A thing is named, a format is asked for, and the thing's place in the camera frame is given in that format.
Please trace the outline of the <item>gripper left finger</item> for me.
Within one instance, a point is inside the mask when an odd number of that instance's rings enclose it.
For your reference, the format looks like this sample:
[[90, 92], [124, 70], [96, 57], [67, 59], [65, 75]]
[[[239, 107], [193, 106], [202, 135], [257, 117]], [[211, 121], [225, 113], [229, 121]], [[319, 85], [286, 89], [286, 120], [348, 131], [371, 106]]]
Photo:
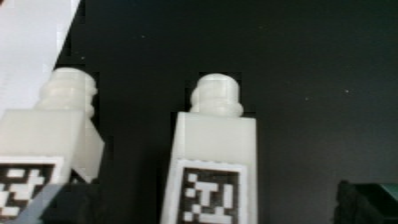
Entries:
[[17, 215], [16, 224], [101, 224], [99, 186], [48, 185]]

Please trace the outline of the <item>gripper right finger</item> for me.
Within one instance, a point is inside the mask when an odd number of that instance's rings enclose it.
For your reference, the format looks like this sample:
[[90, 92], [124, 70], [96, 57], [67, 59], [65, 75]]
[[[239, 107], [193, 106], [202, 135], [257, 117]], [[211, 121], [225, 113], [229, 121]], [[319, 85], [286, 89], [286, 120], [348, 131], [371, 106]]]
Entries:
[[398, 224], [398, 183], [337, 184], [335, 224]]

